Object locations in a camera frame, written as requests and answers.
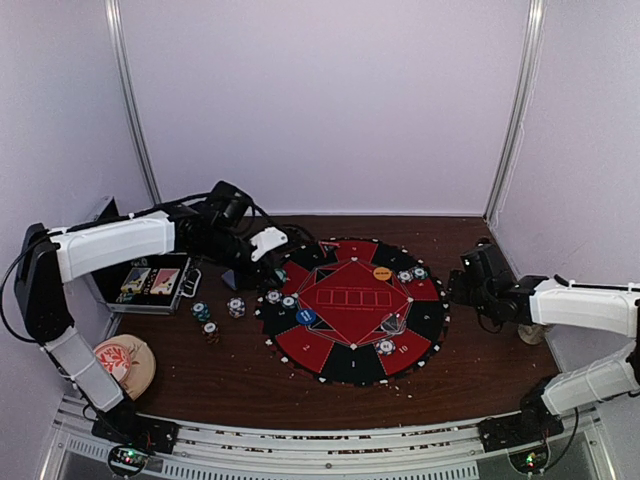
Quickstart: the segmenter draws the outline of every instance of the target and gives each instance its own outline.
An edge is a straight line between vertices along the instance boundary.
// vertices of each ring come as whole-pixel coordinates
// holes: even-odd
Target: wooden table
[[[318,238],[354,236],[404,245],[444,282],[460,255],[490,233],[479,218],[287,217]],[[513,325],[500,335],[480,329],[471,308],[452,306],[442,350],[428,365],[395,384],[323,385],[296,373],[264,345],[252,316],[255,293],[244,294],[247,316],[226,309],[234,296],[222,270],[204,268],[196,300],[208,303],[222,339],[207,345],[183,300],[176,316],[127,315],[119,333],[145,340],[157,374],[136,402],[143,413],[238,427],[354,429],[427,425],[506,413],[541,378],[557,373],[546,344],[524,344]]]

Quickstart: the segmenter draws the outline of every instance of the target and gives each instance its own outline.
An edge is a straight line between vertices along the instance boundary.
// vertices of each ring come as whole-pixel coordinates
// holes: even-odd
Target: black segment
[[[407,318],[407,328],[436,343],[444,325],[445,311],[440,302],[413,302]]]
[[[387,267],[396,273],[416,266],[415,259],[410,255],[402,253],[401,249],[385,243],[378,244],[371,263],[378,267]]]
[[[351,350],[338,343],[334,343],[320,375],[333,382],[355,385],[370,385],[386,378],[373,345]]]
[[[262,333],[270,337],[275,337],[300,325],[296,320],[296,313],[298,313],[297,308],[282,308],[279,303],[275,305],[270,303],[262,305],[262,307],[260,307],[260,315],[258,316],[258,318],[264,321]]]
[[[311,245],[307,248],[296,250],[291,254],[288,260],[297,263],[302,268],[309,271],[323,265],[338,263],[338,257],[336,257],[335,252],[323,253],[322,249],[318,245]]]

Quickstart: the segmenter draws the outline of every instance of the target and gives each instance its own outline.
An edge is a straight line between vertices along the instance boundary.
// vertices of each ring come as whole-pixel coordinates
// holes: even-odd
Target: robotic arm
[[[151,441],[156,451],[170,451],[173,443],[165,437],[175,438],[172,425],[135,415],[133,401],[75,328],[63,284],[136,258],[186,252],[232,269],[237,284],[280,286],[269,252],[286,244],[287,235],[275,227],[250,239],[234,233],[250,207],[255,204],[248,195],[219,182],[204,200],[188,206],[170,202],[138,214],[71,228],[29,227],[14,285],[24,324],[96,410],[102,421],[94,425],[94,434],[135,442],[148,433],[159,437]]]
[[[525,276],[514,281],[498,248],[488,242],[465,253],[462,263],[464,270],[452,271],[449,278],[452,300],[474,307],[494,325],[572,325],[638,337],[640,288],[634,284],[583,285],[559,276]],[[639,391],[640,354],[636,342],[631,342],[591,365],[544,379],[521,400],[522,414],[516,423],[485,424],[485,448],[505,448],[505,443],[518,438],[532,440],[547,429],[562,431],[558,415]]]

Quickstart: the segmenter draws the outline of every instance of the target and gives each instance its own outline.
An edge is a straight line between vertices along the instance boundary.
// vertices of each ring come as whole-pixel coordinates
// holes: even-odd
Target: orange poker chip
[[[386,267],[377,267],[373,270],[373,276],[376,278],[376,280],[380,280],[381,282],[386,282],[387,280],[389,280],[391,278],[391,275],[393,275],[393,273]]]

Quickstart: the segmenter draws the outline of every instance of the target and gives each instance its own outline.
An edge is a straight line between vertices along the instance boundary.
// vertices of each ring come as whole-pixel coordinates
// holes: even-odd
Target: white enclosure
[[[538,75],[491,227],[518,274],[640,282],[640,3],[539,3]],[[272,213],[484,214],[530,4],[122,2],[163,200],[224,179]],[[104,2],[0,2],[2,265],[32,223],[77,223],[103,195],[149,204],[109,34]],[[106,311],[82,283],[67,299],[97,342]],[[550,340],[565,370],[628,341],[560,327]],[[0,350],[0,476],[33,478],[62,382],[2,328]],[[599,410],[636,479],[640,399]]]
[[[520,154],[494,232],[520,274],[640,282],[640,3],[549,2]],[[561,367],[613,353],[625,337],[551,333]],[[600,411],[624,479],[638,478],[640,400]]]
[[[274,213],[484,212],[524,0],[122,2],[163,199],[238,184]]]
[[[126,125],[100,2],[0,2],[0,270],[27,227],[75,224],[103,195],[124,210],[148,205]],[[108,314],[82,283],[67,301],[91,342]],[[24,334],[11,283],[9,322]],[[3,479],[35,478],[63,387],[53,364],[0,326],[0,465]]]

